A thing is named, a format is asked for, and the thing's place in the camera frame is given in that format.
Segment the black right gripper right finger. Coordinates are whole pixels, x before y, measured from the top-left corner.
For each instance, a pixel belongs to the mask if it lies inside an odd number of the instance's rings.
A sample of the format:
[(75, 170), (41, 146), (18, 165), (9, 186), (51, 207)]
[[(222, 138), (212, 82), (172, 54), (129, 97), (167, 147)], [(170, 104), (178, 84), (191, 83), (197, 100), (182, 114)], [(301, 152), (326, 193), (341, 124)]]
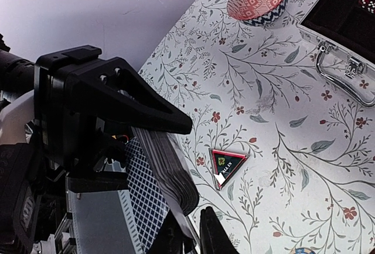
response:
[(201, 253), (238, 254), (212, 207), (201, 210), (199, 228)]

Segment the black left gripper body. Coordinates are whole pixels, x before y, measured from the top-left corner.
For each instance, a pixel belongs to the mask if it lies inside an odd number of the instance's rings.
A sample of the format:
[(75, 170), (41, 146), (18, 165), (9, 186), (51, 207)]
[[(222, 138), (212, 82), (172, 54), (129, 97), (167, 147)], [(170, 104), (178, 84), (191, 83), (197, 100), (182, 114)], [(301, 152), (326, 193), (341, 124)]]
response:
[(35, 70), (35, 117), (48, 160), (71, 174), (93, 173), (105, 159), (125, 161), (119, 90), (129, 68), (119, 57), (80, 46), (40, 56)]

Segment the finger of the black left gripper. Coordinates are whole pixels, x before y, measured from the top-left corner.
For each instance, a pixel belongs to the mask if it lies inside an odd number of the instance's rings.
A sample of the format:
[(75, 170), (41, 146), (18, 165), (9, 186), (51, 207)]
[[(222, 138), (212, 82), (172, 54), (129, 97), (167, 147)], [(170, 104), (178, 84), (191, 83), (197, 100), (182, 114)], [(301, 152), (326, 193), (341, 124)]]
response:
[(70, 73), (70, 110), (150, 131), (187, 135), (192, 120), (124, 59), (94, 60)]

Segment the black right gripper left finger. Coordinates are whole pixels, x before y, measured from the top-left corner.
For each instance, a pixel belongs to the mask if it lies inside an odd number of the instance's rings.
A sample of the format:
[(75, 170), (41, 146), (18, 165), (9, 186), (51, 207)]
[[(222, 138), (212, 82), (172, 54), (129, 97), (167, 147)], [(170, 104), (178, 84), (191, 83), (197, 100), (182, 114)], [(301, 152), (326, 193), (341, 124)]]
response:
[(187, 237), (181, 230), (177, 220), (171, 212), (164, 219), (164, 222), (157, 234), (149, 254), (177, 254), (190, 253), (194, 250), (193, 239)]

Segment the blue playing card deck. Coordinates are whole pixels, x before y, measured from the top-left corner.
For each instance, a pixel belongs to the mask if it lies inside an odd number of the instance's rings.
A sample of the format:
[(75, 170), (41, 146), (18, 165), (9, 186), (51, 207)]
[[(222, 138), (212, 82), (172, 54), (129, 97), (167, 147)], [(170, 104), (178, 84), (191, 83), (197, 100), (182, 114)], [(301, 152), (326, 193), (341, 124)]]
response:
[(123, 171), (143, 253), (148, 253), (169, 212), (196, 245), (187, 217), (197, 207), (199, 193), (178, 140), (165, 132), (139, 128), (132, 132)]

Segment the single blue ten chip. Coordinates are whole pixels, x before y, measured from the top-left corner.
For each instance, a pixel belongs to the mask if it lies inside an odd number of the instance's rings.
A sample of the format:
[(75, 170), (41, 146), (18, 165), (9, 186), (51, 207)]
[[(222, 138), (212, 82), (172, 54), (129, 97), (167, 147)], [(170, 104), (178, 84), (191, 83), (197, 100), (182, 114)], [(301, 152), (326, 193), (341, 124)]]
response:
[(316, 252), (311, 248), (300, 247), (293, 248), (292, 250), (290, 250), (289, 254), (316, 254)]

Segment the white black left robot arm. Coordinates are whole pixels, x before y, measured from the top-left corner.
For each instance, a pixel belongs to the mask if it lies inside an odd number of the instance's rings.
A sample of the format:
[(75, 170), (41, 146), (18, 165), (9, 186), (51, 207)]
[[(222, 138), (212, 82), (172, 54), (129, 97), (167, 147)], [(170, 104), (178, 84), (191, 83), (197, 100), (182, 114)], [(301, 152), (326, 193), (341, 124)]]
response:
[(192, 253), (192, 120), (124, 60), (1, 44), (1, 252)]

